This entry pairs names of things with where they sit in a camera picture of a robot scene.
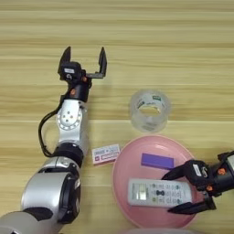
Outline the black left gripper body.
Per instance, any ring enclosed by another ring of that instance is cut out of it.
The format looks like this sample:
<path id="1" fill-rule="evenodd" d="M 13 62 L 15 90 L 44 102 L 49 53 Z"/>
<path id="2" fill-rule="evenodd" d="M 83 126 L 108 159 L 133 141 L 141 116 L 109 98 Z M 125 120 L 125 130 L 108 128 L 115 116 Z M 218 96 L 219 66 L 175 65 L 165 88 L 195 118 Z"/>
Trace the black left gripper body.
<path id="1" fill-rule="evenodd" d="M 91 87 L 91 79 L 86 77 L 86 72 L 66 73 L 64 80 L 68 83 L 68 90 L 64 99 L 72 99 L 87 102 Z"/>

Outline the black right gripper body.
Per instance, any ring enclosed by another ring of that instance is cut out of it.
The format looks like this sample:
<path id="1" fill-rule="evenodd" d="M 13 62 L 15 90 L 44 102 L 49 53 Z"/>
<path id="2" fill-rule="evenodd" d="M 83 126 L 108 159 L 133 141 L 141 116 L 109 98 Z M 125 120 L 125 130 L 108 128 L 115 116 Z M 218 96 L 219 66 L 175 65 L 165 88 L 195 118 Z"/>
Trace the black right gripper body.
<path id="1" fill-rule="evenodd" d="M 219 154 L 218 162 L 214 165 L 200 161 L 198 169 L 201 173 L 198 191 L 219 197 L 223 192 L 234 189 L 234 151 Z"/>

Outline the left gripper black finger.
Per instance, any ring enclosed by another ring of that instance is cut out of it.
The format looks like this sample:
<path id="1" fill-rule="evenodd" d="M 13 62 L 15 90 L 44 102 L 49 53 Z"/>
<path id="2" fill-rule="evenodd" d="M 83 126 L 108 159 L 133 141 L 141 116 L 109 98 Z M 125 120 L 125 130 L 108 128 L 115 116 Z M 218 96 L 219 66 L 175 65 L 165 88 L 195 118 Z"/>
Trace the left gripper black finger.
<path id="1" fill-rule="evenodd" d="M 104 48 L 101 48 L 101 52 L 99 55 L 99 66 L 100 69 L 95 73 L 87 73 L 86 77 L 89 79 L 103 79 L 106 76 L 107 70 L 107 57 Z"/>
<path id="2" fill-rule="evenodd" d="M 60 58 L 60 64 L 62 64 L 64 62 L 70 62 L 70 56 L 71 56 L 71 52 L 70 51 L 71 51 L 71 47 L 67 47 L 64 50 L 64 52 L 63 52 L 63 54 L 62 54 L 62 56 Z"/>

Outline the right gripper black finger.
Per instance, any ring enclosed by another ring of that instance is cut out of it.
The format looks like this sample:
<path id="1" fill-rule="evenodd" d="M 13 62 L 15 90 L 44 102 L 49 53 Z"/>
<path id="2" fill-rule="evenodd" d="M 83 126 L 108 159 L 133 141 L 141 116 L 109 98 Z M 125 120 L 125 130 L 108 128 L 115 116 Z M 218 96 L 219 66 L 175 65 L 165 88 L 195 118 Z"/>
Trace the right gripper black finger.
<path id="1" fill-rule="evenodd" d="M 190 164 L 180 165 L 175 167 L 168 173 L 166 173 L 162 179 L 163 180 L 176 180 L 177 178 L 185 177 L 188 181 L 192 181 L 196 175 L 193 166 Z"/>
<path id="2" fill-rule="evenodd" d="M 204 200 L 198 203 L 187 202 L 185 204 L 178 205 L 176 207 L 171 207 L 168 209 L 168 212 L 174 214 L 182 215 L 194 215 L 206 210 L 215 210 L 216 205 L 212 199 Z"/>

